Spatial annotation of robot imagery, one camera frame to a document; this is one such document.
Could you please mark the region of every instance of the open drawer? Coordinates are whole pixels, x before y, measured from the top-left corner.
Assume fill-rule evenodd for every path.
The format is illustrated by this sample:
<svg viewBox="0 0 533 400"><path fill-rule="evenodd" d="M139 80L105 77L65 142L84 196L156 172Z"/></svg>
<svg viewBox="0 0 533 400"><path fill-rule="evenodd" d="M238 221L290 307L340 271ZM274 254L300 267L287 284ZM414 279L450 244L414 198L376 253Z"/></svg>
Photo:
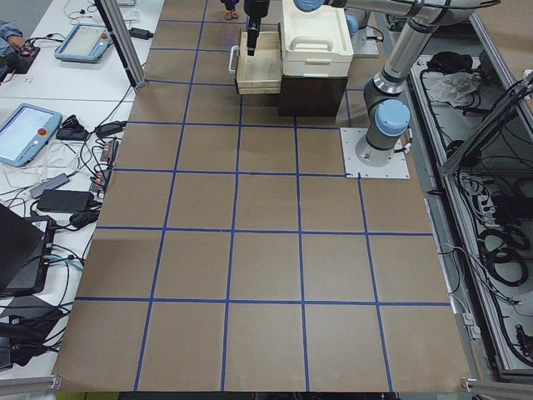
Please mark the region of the open drawer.
<svg viewBox="0 0 533 400"><path fill-rule="evenodd" d="M235 73L239 94L279 93L281 87L281 43L278 32L260 32L255 56L247 55L247 32L241 32L239 46L232 47L230 72ZM232 69L235 52L237 65Z"/></svg>

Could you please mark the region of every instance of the blue joint cap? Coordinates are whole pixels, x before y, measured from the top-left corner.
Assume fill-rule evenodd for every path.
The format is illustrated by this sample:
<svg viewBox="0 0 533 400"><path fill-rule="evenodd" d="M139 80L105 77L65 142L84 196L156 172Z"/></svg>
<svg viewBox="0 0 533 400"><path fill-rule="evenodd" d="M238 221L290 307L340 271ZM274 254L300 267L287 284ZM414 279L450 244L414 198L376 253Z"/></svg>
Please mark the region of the blue joint cap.
<svg viewBox="0 0 533 400"><path fill-rule="evenodd" d="M353 38L353 36L359 30L359 22L356 20L356 18L353 15L347 14L346 23L348 24L348 32L350 33L350 38Z"/></svg>
<svg viewBox="0 0 533 400"><path fill-rule="evenodd" d="M376 110L376 125L390 138L396 138L407 129L411 112L400 100L385 100Z"/></svg>
<svg viewBox="0 0 533 400"><path fill-rule="evenodd" d="M300 11L303 11L304 13L310 13L311 11L315 11L322 4L324 4L324 0L293 0L294 5L296 8L298 8Z"/></svg>

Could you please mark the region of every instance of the person's hand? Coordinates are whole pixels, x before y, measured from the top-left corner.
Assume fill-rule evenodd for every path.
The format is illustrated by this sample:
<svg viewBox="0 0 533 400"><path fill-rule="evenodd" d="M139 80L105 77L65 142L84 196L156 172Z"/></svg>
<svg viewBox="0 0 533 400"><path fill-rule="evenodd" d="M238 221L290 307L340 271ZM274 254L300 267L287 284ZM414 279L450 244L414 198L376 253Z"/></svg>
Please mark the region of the person's hand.
<svg viewBox="0 0 533 400"><path fill-rule="evenodd" d="M17 35L11 35L7 38L7 42L11 44L16 50L24 46L24 43L26 40L24 40L24 37L20 37Z"/></svg>

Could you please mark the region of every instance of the person's arm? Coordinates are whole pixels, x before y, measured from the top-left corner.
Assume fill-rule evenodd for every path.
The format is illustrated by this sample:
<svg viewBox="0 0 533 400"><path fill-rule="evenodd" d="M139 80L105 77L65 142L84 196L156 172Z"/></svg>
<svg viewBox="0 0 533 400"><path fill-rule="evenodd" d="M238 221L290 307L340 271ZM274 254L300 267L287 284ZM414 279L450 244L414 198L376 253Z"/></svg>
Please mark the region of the person's arm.
<svg viewBox="0 0 533 400"><path fill-rule="evenodd" d="M19 49L24 43L22 31L10 22L0 20L0 38Z"/></svg>

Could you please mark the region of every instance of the person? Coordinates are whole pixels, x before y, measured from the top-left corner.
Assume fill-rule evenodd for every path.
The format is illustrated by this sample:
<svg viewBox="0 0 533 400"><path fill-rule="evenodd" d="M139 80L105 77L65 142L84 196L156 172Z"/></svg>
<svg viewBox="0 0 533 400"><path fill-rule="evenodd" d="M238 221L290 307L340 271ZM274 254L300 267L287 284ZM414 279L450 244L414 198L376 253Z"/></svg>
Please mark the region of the person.
<svg viewBox="0 0 533 400"><path fill-rule="evenodd" d="M239 3L239 0L220 0L226 6L226 19L239 18L239 13L235 11L235 4Z"/></svg>
<svg viewBox="0 0 533 400"><path fill-rule="evenodd" d="M0 20L0 55L7 56L24 46L22 31L10 22Z"/></svg>

